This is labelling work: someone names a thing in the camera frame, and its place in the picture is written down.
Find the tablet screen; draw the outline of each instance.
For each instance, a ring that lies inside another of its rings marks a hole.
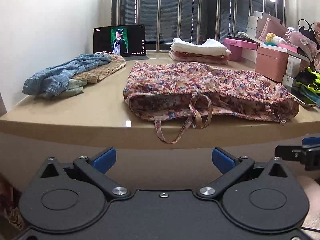
[[[117,53],[121,56],[145,55],[144,25],[119,25],[93,30],[93,53]]]

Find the table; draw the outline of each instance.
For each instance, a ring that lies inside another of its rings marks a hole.
[[[167,53],[148,53],[150,64],[173,62]],[[209,127],[188,129],[174,145],[162,143],[153,122],[139,119],[123,98],[128,75],[135,61],[84,93],[66,99],[47,101],[28,96],[0,118],[0,132],[49,142],[120,149],[193,149],[217,144],[239,146],[280,141],[320,132],[320,110],[300,107],[298,115],[286,124],[257,122],[233,116],[213,116]],[[216,65],[236,70],[253,70],[251,61]],[[167,140],[173,139],[184,120],[162,122]]]

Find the woman's hair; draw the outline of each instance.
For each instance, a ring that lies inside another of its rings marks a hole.
[[[117,29],[117,31],[116,31],[117,33],[119,33],[120,34],[120,36],[122,36],[123,37],[123,35],[122,35],[122,33],[123,33],[123,29]]]

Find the window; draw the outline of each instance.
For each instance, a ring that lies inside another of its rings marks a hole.
[[[156,49],[158,0],[120,0],[120,21],[123,24],[144,24],[147,49]],[[201,15],[198,15],[198,0],[181,0],[180,38],[196,43],[198,18],[200,19],[199,43],[215,38],[217,0],[201,0]],[[266,13],[274,16],[275,1],[265,0]],[[220,0],[220,31],[218,40],[223,41],[233,33],[235,0]],[[246,32],[250,0],[237,0],[236,35]],[[112,5],[112,24],[116,25],[116,3]],[[263,0],[252,0],[252,14],[263,10]],[[177,37],[179,0],[161,0],[160,6],[160,50],[169,50],[173,38]],[[282,0],[277,0],[277,16],[282,18]]]

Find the woman on screen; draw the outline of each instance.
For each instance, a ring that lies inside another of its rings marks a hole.
[[[123,30],[118,29],[116,31],[116,39],[111,43],[111,46],[113,48],[113,53],[128,53],[127,51],[127,45],[125,44],[125,40],[123,38]]]

